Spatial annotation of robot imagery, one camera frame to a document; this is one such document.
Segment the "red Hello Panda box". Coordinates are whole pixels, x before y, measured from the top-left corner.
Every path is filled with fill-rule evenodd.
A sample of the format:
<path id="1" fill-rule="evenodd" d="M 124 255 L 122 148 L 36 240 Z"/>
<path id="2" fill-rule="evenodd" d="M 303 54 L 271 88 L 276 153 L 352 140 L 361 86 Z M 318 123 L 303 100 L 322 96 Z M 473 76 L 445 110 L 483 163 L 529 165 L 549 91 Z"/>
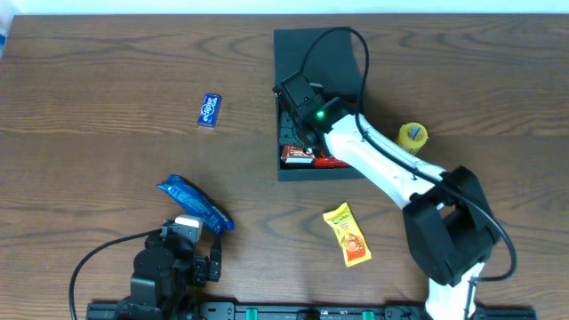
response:
<path id="1" fill-rule="evenodd" d="M 284 164 L 312 164 L 316 157 L 310 148 L 287 145 L 283 147 L 281 161 Z"/>

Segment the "red Hacks candy bag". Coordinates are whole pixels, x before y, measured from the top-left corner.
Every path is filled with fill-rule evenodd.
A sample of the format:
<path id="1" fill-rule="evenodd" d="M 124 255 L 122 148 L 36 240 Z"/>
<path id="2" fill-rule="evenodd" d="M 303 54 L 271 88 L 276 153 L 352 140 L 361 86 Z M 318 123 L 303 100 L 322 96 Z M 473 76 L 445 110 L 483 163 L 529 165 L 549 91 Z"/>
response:
<path id="1" fill-rule="evenodd" d="M 312 126 L 318 137 L 316 168 L 343 168 L 348 164 L 334 157 L 327 147 L 325 135 L 344 116 L 354 114 L 355 105 L 340 98 L 334 98 L 322 106 L 314 115 Z"/>

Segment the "blue cookie packet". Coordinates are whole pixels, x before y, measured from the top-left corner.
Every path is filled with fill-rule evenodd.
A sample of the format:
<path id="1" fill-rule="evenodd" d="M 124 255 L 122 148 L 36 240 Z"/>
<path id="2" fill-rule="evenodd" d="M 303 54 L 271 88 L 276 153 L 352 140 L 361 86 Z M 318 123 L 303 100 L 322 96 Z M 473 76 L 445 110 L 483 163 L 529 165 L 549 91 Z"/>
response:
<path id="1" fill-rule="evenodd" d="M 235 223 L 227 211 L 186 178 L 171 174 L 156 187 L 164 191 L 189 215 L 201 218 L 204 225 L 217 237 L 227 230 L 235 229 Z"/>

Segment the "yellow Mentos candy bottle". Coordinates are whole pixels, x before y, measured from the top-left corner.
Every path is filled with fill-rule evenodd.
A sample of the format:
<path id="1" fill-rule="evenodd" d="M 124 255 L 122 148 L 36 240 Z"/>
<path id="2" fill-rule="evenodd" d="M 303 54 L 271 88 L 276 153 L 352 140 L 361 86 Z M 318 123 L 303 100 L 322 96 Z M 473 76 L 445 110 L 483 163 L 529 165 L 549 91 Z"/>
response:
<path id="1" fill-rule="evenodd" d="M 428 140 L 427 129 L 419 123 L 403 124 L 396 137 L 396 144 L 412 155 L 416 155 Z"/>

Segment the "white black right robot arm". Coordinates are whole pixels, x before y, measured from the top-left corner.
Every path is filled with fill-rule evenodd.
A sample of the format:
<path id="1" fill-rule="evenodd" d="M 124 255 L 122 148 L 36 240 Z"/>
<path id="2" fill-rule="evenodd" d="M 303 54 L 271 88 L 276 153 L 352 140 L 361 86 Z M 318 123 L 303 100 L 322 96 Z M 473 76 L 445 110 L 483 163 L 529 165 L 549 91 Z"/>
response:
<path id="1" fill-rule="evenodd" d="M 359 107 L 316 94 L 276 104 L 297 140 L 347 163 L 402 211 L 409 251 L 429 279 L 426 314 L 470 319 L 476 287 L 493 247 L 506 240 L 476 175 L 451 172 L 419 159 L 379 133 Z"/>

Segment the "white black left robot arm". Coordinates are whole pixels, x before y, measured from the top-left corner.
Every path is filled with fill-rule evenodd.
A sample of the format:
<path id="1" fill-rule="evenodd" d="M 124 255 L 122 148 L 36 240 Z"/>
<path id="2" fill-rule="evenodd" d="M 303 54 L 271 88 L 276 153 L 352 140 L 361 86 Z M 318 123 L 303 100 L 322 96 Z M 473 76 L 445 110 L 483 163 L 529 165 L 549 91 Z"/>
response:
<path id="1" fill-rule="evenodd" d="M 193 290 L 221 275 L 222 249 L 217 236 L 208 256 L 196 253 L 198 228 L 167 221 L 145 240 L 133 261 L 130 295 L 115 319 L 201 319 Z"/>

